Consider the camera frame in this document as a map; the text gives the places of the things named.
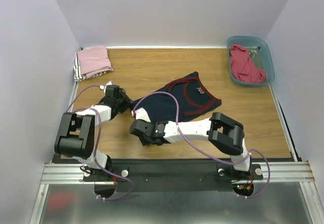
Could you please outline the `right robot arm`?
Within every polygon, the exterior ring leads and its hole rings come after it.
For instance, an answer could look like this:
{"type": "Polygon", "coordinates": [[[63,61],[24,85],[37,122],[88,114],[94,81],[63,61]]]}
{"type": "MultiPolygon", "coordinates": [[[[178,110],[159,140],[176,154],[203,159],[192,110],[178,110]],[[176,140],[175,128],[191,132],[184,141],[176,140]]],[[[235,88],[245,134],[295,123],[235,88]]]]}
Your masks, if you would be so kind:
{"type": "Polygon", "coordinates": [[[209,119],[193,122],[160,121],[153,124],[135,119],[130,133],[137,136],[142,145],[163,145],[178,141],[208,141],[220,152],[230,156],[233,173],[245,178],[251,173],[251,154],[246,149],[244,127],[238,121],[222,114],[213,113],[209,119]]]}

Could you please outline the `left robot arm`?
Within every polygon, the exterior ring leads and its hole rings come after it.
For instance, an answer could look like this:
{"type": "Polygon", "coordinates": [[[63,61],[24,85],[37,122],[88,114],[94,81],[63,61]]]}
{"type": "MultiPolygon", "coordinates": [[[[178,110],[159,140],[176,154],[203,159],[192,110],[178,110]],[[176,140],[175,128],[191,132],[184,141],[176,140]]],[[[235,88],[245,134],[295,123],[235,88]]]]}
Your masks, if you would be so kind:
{"type": "Polygon", "coordinates": [[[104,92],[100,101],[86,109],[67,111],[62,115],[54,143],[54,151],[61,156],[82,163],[85,181],[111,181],[111,158],[95,150],[95,127],[108,122],[131,107],[133,101],[118,85],[99,86],[104,92]]]}

